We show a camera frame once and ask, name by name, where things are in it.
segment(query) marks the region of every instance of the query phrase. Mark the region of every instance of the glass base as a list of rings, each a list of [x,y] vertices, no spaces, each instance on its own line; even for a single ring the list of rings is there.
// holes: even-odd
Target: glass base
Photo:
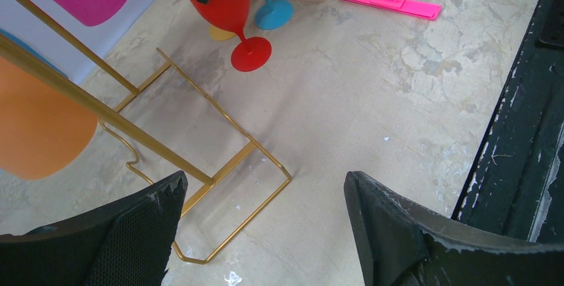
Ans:
[[[292,7],[290,2],[274,0],[272,1],[272,8],[273,10],[271,11],[268,5],[260,7],[255,15],[257,27],[263,30],[278,29],[292,19],[294,7]]]
[[[208,33],[210,34],[210,37],[215,41],[225,41],[236,36],[235,33],[221,30],[220,28],[214,27],[213,25],[210,25],[210,30],[208,31]]]
[[[267,39],[253,37],[247,39],[247,47],[243,43],[235,47],[231,54],[231,64],[241,72],[254,71],[268,61],[271,53],[272,46]]]

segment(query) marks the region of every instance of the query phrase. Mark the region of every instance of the gold wire frame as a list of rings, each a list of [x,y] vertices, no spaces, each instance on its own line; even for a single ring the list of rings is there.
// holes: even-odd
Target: gold wire frame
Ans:
[[[90,49],[88,49],[84,44],[82,44],[76,37],[70,34],[65,28],[58,24],[54,19],[50,18],[43,10],[36,6],[30,0],[16,0],[22,6],[24,6],[33,15],[38,17],[46,25],[57,32],[61,37],[66,39],[70,44],[77,48],[82,54],[86,55],[90,60],[96,63],[100,68],[106,71],[111,77],[118,81],[122,86],[130,91],[130,94],[115,108],[110,108],[97,98],[93,97],[91,94],[84,91],[79,86],[75,85],[67,78],[60,75],[55,69],[46,65],[44,62],[34,57],[31,53],[27,52],[25,49],[4,37],[0,34],[0,55],[5,57],[12,63],[21,67],[23,70],[27,71],[31,75],[35,76],[39,80],[45,82],[49,86],[58,90],[59,92],[67,95],[69,98],[77,101],[79,104],[83,105],[85,108],[94,112],[100,118],[100,125],[102,128],[111,134],[113,137],[118,139],[123,145],[125,145],[129,151],[133,154],[134,160],[125,163],[126,167],[143,178],[147,183],[153,184],[154,182],[143,172],[141,172],[134,165],[139,163],[139,154],[133,148],[131,143],[125,140],[123,137],[118,135],[115,131],[109,129],[106,123],[112,125],[119,131],[125,133],[125,135],[133,138],[141,145],[149,148],[153,152],[157,153],[161,158],[173,163],[175,166],[187,172],[189,175],[193,176],[195,179],[202,182],[204,185],[191,197],[184,202],[182,206],[182,212],[180,218],[183,218],[199,201],[204,198],[214,187],[216,187],[222,179],[224,179],[237,165],[239,165],[246,157],[254,151],[254,149],[260,150],[271,162],[273,162],[286,176],[286,180],[253,212],[247,219],[245,219],[217,248],[215,248],[205,259],[196,259],[192,257],[187,257],[182,253],[182,250],[178,244],[173,242],[172,248],[182,261],[196,264],[206,264],[209,263],[251,220],[253,220],[258,213],[260,213],[266,205],[268,205],[280,192],[290,184],[292,176],[290,173],[272,156],[272,154],[266,150],[253,136],[243,130],[243,128],[235,122],[235,120],[230,117],[225,110],[219,106],[219,104],[207,93],[205,93],[189,76],[182,71],[176,63],[174,63],[167,55],[165,55],[159,48],[157,51],[166,60],[166,62],[151,76],[149,76],[139,87],[135,87],[127,79],[125,79],[121,74],[115,71],[108,63],[103,61]],[[173,152],[163,143],[157,141],[145,131],[141,130],[139,127],[131,123],[131,121],[125,119],[120,115],[120,112],[126,108],[135,98],[142,94],[159,76],[161,76],[165,71],[172,67],[176,72],[178,72],[184,79],[186,79],[208,102],[216,108],[223,117],[229,121],[229,123],[244,137],[246,137],[249,142],[237,153],[235,154],[225,165],[223,165],[213,176],[208,176],[201,170],[197,169],[195,166],[190,164],[187,160],[180,157],[178,154]]]

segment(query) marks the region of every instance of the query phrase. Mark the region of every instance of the metal rod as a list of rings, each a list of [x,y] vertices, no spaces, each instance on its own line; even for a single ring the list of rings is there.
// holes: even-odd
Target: metal rod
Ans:
[[[112,78],[118,81],[122,86],[127,88],[131,93],[138,94],[139,89],[136,88],[131,82],[127,81],[121,74],[119,74],[114,68],[112,68],[106,61],[102,60],[96,53],[90,50],[84,43],[80,42],[74,35],[68,32],[63,26],[58,24],[53,18],[46,14],[41,8],[35,5],[31,0],[16,0],[20,5],[26,8],[34,16],[43,21],[44,24],[48,25],[56,33],[62,36],[80,52],[86,55],[92,62],[96,63],[100,68],[106,71]]]
[[[102,120],[107,121],[119,131],[167,159],[205,185],[213,185],[211,177],[2,34],[0,34],[0,56],[73,99]]]
[[[213,107],[218,110],[219,113],[221,113],[221,115],[223,115],[227,119],[227,121],[229,121],[229,123],[231,123],[231,125],[233,125],[233,127],[237,129],[237,131],[239,131],[239,133],[246,137],[250,136],[245,130],[243,130],[242,127],[237,124],[237,122],[235,122],[234,119],[232,119],[227,114],[227,112],[222,107],[219,106],[219,104],[208,93],[202,90],[202,88],[200,88],[190,77],[188,77],[188,75],[186,75],[186,73],[181,68],[179,68],[178,65],[168,57],[168,55],[164,54],[164,52],[162,52],[162,50],[159,48],[157,48],[157,51],[163,58],[166,59],[166,62],[170,63],[176,69],[176,71],[180,75],[182,75],[182,77],[184,77],[184,79],[186,79],[204,98],[206,98],[206,100],[208,100],[208,102],[211,103],[211,105],[213,105]]]
[[[141,94],[141,92],[145,91],[146,88],[148,88],[151,84],[153,84],[153,82],[155,82],[155,80],[159,76],[161,76],[169,67],[170,67],[170,63],[164,63],[157,71],[155,71],[155,73],[151,74],[151,76],[149,76],[139,86],[139,94]],[[133,94],[133,93],[129,94],[125,99],[122,100],[122,102],[120,102],[120,104],[118,104],[114,108],[114,111],[116,111],[117,113],[122,112],[122,110],[126,108],[126,106],[128,106],[133,100],[135,100],[137,96],[139,96],[139,94]]]
[[[227,238],[225,238],[224,241],[211,254],[209,254],[206,259],[197,259],[184,255],[175,241],[172,243],[172,248],[176,252],[176,255],[178,255],[181,261],[187,261],[188,263],[195,263],[198,265],[205,265],[209,263],[225,246],[227,246],[227,244],[231,242],[231,240],[233,240],[233,238],[235,238],[235,236],[237,236],[238,233],[243,230],[243,228],[245,228],[245,226],[247,226],[250,221],[262,212],[262,210],[264,210],[264,208],[266,208],[267,205],[272,202],[272,200],[274,200],[278,194],[280,194],[280,192],[288,186],[288,184],[290,184],[290,182],[292,182],[292,179],[287,178],[284,183],[282,183],[251,215],[249,215],[249,217],[247,217],[247,219],[245,219],[243,223],[241,223]]]

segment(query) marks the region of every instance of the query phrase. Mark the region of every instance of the black mesh fabric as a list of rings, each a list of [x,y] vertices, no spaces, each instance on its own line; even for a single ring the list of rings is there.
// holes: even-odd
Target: black mesh fabric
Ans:
[[[0,235],[0,285],[160,285],[187,186],[176,172],[84,214]]]
[[[84,284],[160,285],[183,202],[180,190],[167,188],[118,217]]]

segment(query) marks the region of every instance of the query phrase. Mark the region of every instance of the marble floor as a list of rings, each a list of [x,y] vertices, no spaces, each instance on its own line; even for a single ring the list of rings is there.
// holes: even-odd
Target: marble floor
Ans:
[[[163,63],[160,47],[295,175],[209,265],[171,255],[164,285],[229,285],[231,272],[240,285],[362,285],[343,196],[349,170],[450,215],[537,0],[423,1],[443,5],[437,21],[339,0],[295,3],[281,29],[248,24],[249,36],[273,45],[269,62],[251,73],[233,70],[237,41],[210,40],[188,0],[150,6],[108,62],[139,83]],[[126,95],[102,71],[83,87],[108,104]],[[208,174],[245,144],[172,71],[124,115]],[[176,170],[140,149],[152,178]],[[129,158],[98,130],[54,176],[1,174],[0,233],[25,233],[143,188],[123,165]],[[181,220],[181,248],[205,257],[283,180],[252,154]],[[188,194],[199,186],[190,180]]]

